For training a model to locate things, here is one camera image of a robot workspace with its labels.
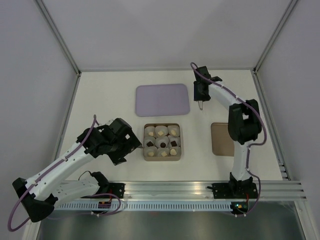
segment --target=purple tray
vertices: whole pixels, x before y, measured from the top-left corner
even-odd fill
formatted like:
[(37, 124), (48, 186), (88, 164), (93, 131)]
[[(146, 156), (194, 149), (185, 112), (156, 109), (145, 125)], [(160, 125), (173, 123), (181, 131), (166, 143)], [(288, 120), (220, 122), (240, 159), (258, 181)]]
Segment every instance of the purple tray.
[(184, 84), (141, 85), (135, 92), (135, 113), (139, 117), (186, 115), (189, 95)]

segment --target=gray wall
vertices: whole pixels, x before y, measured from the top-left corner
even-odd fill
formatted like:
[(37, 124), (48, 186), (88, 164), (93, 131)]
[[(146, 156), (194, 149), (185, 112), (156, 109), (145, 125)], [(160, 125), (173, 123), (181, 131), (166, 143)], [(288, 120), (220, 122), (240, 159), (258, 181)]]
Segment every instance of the gray wall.
[(320, 227), (320, 1), (301, 0), (259, 71), (285, 162)]
[(290, 0), (44, 0), (81, 70), (253, 68)]
[[(0, 31), (0, 238), (16, 240), (12, 182), (52, 160), (76, 75), (33, 0), (1, 0)], [(26, 217), (19, 208), (13, 226)]]

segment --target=white table surface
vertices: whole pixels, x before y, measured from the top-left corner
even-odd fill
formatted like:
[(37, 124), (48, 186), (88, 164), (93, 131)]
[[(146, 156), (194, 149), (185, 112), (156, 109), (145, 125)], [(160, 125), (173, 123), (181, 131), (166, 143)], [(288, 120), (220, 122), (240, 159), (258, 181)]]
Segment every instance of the white table surface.
[[(242, 99), (258, 99), (249, 70), (211, 70)], [(89, 128), (93, 115), (100, 124), (123, 118), (142, 142), (147, 123), (178, 123), (183, 134), (184, 153), (179, 161), (148, 162), (142, 149), (126, 156), (127, 162), (114, 166), (107, 155), (99, 156), (75, 171), (67, 180), (77, 180), (86, 170), (100, 171), (110, 181), (223, 181), (229, 180), (233, 157), (212, 153), (211, 124), (227, 123), (228, 111), (214, 98), (200, 111), (193, 101), (194, 74), (184, 71), (114, 71), (84, 72), (73, 103), (62, 144), (62, 153)], [(185, 84), (188, 88), (190, 113), (179, 116), (138, 117), (135, 114), (136, 88), (140, 85)], [(260, 133), (258, 141), (263, 139)], [(261, 180), (282, 180), (270, 138), (264, 146), (252, 147), (251, 171)]]

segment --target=white robotic arm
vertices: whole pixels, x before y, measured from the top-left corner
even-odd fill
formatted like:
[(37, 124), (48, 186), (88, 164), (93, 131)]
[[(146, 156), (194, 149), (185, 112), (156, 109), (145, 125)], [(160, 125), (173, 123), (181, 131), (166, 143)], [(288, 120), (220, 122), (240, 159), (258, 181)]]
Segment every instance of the white robotic arm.
[(258, 102), (255, 99), (241, 100), (229, 88), (224, 87), (221, 78), (211, 77), (206, 66), (198, 67), (192, 62), (191, 67), (196, 79), (193, 83), (193, 100), (205, 102), (211, 97), (217, 99), (229, 111), (228, 133), (234, 141), (234, 162), (229, 182), (215, 183), (209, 188), (214, 190), (215, 198), (241, 199), (248, 194), (251, 199), (257, 198), (257, 187), (249, 172), (248, 162), (249, 148), (262, 131)]
[[(44, 170), (28, 178), (18, 178), (12, 185), (32, 222), (48, 217), (55, 207), (94, 194), (108, 193), (112, 188), (121, 188), (123, 183), (110, 184), (101, 172), (72, 183), (62, 184), (74, 171), (100, 155), (107, 154), (114, 165), (126, 162), (124, 158), (142, 145), (132, 128), (121, 118), (110, 125), (86, 129), (76, 143)], [(17, 209), (11, 212), (9, 221)]]
[[(235, 99), (229, 92), (223, 89), (220, 86), (210, 84), (209, 85), (209, 96), (213, 97), (221, 103), (225, 109), (229, 110), (229, 107), (238, 104), (241, 102)], [(238, 141), (234, 142), (234, 162), (231, 174), (237, 181), (244, 181), (249, 179), (251, 176), (246, 170), (246, 161), (247, 161), (247, 152), (248, 146), (254, 141), (249, 140), (244, 144), (240, 144)]]

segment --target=purple cable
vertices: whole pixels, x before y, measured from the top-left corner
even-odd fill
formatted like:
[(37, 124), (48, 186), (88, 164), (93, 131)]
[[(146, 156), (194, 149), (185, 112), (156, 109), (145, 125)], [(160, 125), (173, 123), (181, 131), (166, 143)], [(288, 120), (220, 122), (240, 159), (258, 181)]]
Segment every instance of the purple cable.
[[(100, 194), (95, 194), (95, 195), (91, 195), (91, 196), (88, 196), (88, 197), (101, 197), (101, 196), (111, 196), (111, 197), (113, 197), (113, 198), (118, 200), (119, 205), (115, 210), (113, 210), (111, 212), (101, 213), (101, 214), (99, 214), (99, 216), (109, 216), (109, 215), (116, 214), (118, 212), (118, 210), (120, 209), (120, 207), (121, 207), (120, 198), (117, 195), (114, 195), (112, 193), (100, 193)], [(47, 219), (49, 219), (49, 220), (61, 220), (61, 219), (66, 219), (66, 218), (69, 218), (69, 217), (75, 217), (75, 216), (80, 216), (80, 215), (95, 215), (95, 216), (97, 216), (96, 214), (92, 214), (92, 212), (80, 212), (80, 213), (72, 214), (72, 215), (69, 215), (69, 216), (47, 217)]]
[[(71, 152), (69, 153), (67, 156), (65, 156), (66, 159), (70, 158), (73, 154), (75, 154), (82, 146), (83, 144), (86, 142), (86, 140), (88, 139), (89, 135), (91, 134), (92, 130), (94, 129), (95, 124), (98, 123), (97, 122), (97, 116), (93, 115), (93, 122), (92, 125), (89, 129), (89, 131), (87, 132), (85, 138), (83, 139), (83, 141)], [(48, 170), (46, 170), (43, 174), (41, 174), (36, 180), (35, 183), (38, 183), (44, 176), (46, 176), (48, 173), (50, 173), (53, 169), (55, 169), (58, 165), (60, 165), (61, 163), (63, 163), (65, 161), (65, 159), (61, 159), (59, 160), (57, 163), (55, 163), (53, 166), (51, 166)], [(25, 196), (31, 191), (31, 189), (35, 186), (35, 184), (31, 184), (28, 189), (22, 194), (22, 196), (19, 198), (19, 200), (15, 203), (15, 205), (13, 206), (13, 209), (11, 210), (11, 213), (9, 215), (9, 219), (8, 219), (8, 223), (7, 223), (7, 228), (10, 232), (15, 232), (17, 230), (19, 230), (20, 228), (22, 228), (22, 226), (24, 226), (30, 219), (30, 217), (28, 217), (26, 220), (23, 221), (23, 223), (21, 223), (19, 226), (17, 226), (16, 228), (12, 228), (11, 227), (11, 223), (12, 223), (12, 219), (14, 217), (14, 214), (19, 206), (19, 204), (22, 202), (22, 200), (25, 198)]]
[(253, 111), (253, 113), (255, 114), (255, 116), (259, 119), (259, 122), (261, 123), (261, 126), (262, 126), (262, 129), (263, 129), (263, 135), (264, 135), (264, 138), (263, 138), (263, 141), (260, 142), (260, 143), (251, 143), (248, 145), (248, 150), (247, 150), (247, 154), (246, 154), (246, 163), (245, 163), (245, 168), (246, 168), (246, 171), (254, 178), (256, 178), (258, 180), (258, 185), (259, 185), (259, 190), (258, 190), (258, 197), (256, 198), (256, 201), (254, 202), (254, 205), (252, 206), (252, 208), (250, 208), (250, 210), (246, 213), (250, 213), (257, 205), (258, 201), (259, 201), (259, 198), (260, 198), (260, 195), (261, 195), (261, 180), (260, 180), (260, 177), (258, 177), (257, 175), (253, 174), (252, 172), (250, 172), (249, 170), (249, 158), (250, 158), (250, 147), (252, 146), (262, 146), (266, 143), (267, 141), (267, 129), (266, 129), (266, 126), (264, 124), (264, 121), (262, 120), (262, 118), (260, 117), (259, 113), (252, 107), (250, 106), (249, 104), (247, 104), (245, 101), (243, 101), (242, 99), (240, 99), (239, 97), (237, 97), (237, 95), (231, 91), (229, 88), (215, 82), (215, 81), (212, 81), (211, 79), (209, 78), (206, 78), (205, 76), (203, 76), (201, 73), (199, 73), (197, 71), (197, 64), (195, 64), (194, 62), (191, 62), (190, 63), (190, 66), (192, 68), (192, 70), (199, 76), (201, 77), (202, 79), (208, 81), (209, 83), (213, 84), (213, 85), (216, 85), (224, 90), (226, 90), (231, 96), (233, 96), (236, 100), (238, 100), (240, 103), (242, 103), (243, 105), (245, 105), (247, 108), (249, 108), (250, 110)]

